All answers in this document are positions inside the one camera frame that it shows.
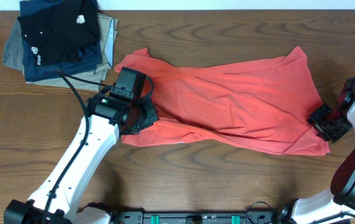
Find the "red t-shirt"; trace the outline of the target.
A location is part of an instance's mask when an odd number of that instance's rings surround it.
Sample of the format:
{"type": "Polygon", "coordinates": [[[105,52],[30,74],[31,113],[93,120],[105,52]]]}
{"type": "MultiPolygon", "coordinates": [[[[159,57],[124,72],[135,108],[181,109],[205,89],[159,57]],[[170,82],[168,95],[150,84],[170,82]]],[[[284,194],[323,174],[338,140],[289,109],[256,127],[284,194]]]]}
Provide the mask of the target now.
{"type": "Polygon", "coordinates": [[[213,139],[275,155],[329,152],[308,117],[322,101],[300,47],[288,55],[214,67],[176,67],[147,49],[127,55],[116,72],[131,68],[152,79],[146,91],[159,120],[137,135],[138,147],[213,139]]]}

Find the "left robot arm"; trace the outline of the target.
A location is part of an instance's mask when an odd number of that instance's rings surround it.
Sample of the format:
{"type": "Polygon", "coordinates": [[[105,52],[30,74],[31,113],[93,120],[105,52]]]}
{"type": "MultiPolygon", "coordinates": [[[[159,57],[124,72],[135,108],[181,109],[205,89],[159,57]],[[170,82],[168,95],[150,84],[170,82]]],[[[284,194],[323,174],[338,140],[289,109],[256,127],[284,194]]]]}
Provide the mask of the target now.
{"type": "Polygon", "coordinates": [[[3,221],[30,223],[111,223],[112,213],[97,204],[80,211],[87,185],[107,152],[122,135],[135,135],[159,117],[149,91],[152,79],[123,67],[114,85],[107,85],[87,101],[80,100],[83,118],[70,146],[45,182],[26,202],[12,200],[3,221]]]}

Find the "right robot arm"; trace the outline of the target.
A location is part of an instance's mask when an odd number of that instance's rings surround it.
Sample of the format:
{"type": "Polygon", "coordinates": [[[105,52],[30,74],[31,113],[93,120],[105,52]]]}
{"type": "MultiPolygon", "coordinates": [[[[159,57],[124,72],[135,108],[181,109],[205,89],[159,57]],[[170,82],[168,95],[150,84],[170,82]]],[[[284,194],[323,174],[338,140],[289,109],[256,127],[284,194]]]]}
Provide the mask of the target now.
{"type": "MultiPolygon", "coordinates": [[[[308,122],[318,136],[336,142],[348,131],[355,131],[355,77],[346,80],[336,106],[323,104],[308,122]]],[[[331,186],[316,195],[286,206],[278,223],[349,223],[355,219],[355,148],[335,172],[331,186]]]]}

